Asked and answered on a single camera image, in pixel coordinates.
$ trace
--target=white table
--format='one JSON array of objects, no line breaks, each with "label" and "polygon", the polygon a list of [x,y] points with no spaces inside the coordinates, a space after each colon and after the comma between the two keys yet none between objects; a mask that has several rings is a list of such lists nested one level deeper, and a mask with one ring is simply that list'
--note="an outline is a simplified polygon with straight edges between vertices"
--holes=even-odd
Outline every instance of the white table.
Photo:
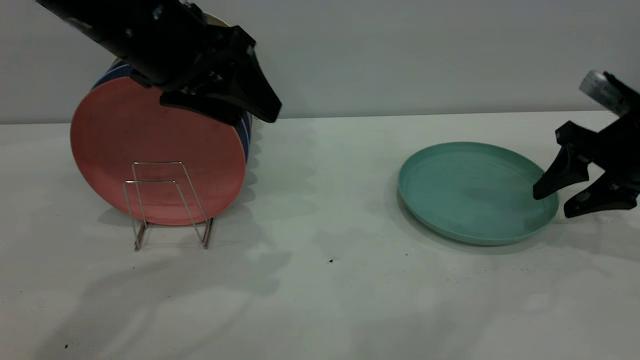
[{"label": "white table", "polygon": [[128,218],[77,171],[68,124],[0,126],[0,359],[638,359],[640,209],[560,212],[484,248],[422,227],[396,195],[423,147],[493,143],[547,168],[557,127],[612,119],[258,123],[212,247],[151,228],[137,253]]}]

